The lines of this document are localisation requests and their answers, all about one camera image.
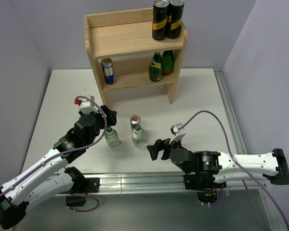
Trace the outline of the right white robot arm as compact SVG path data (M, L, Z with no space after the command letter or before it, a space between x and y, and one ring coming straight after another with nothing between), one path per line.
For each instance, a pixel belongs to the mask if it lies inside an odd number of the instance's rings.
M147 150L153 161L163 151L162 160L170 160L185 174L194 174L201 186L213 183L247 180L252 175L258 180L269 180L273 185L289 185L289 167L282 149L266 154L230 154L218 151L192 152L180 141L158 139Z

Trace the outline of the green labelled glass bottle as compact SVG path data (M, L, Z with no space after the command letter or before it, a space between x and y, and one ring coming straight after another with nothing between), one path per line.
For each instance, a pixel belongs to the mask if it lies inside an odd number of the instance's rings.
M162 78L162 60L160 52L155 52L149 66L149 78L153 82L158 82Z

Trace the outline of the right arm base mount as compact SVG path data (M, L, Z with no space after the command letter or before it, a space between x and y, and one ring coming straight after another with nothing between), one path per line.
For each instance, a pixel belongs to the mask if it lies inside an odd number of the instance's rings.
M215 178L207 174L185 174L184 186L186 190L197 193L197 199L201 206L211 207L221 198L226 182L216 183Z

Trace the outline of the dark green glass bottle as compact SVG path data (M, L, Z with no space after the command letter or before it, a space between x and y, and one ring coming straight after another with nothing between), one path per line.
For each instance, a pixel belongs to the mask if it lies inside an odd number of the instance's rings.
M174 56L173 51L164 51L162 54L162 74L164 76L170 75L173 72L174 67Z

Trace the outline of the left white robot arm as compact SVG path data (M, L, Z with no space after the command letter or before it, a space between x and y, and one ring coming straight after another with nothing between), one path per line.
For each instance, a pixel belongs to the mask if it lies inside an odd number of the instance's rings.
M80 108L79 114L79 120L47 154L22 174L0 185L2 229L17 225L27 211L55 195L84 188L83 174L69 164L99 142L107 127L116 125L117 112L102 105Z

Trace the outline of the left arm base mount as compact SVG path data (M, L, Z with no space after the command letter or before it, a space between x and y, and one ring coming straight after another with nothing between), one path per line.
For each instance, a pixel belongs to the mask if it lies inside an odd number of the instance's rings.
M98 208L100 201L90 193L98 193L100 187L100 178L84 178L74 183L72 188L67 192L66 195L66 206L67 209L78 213L91 212ZM94 200L96 205L90 209L77 209L85 205L88 199Z

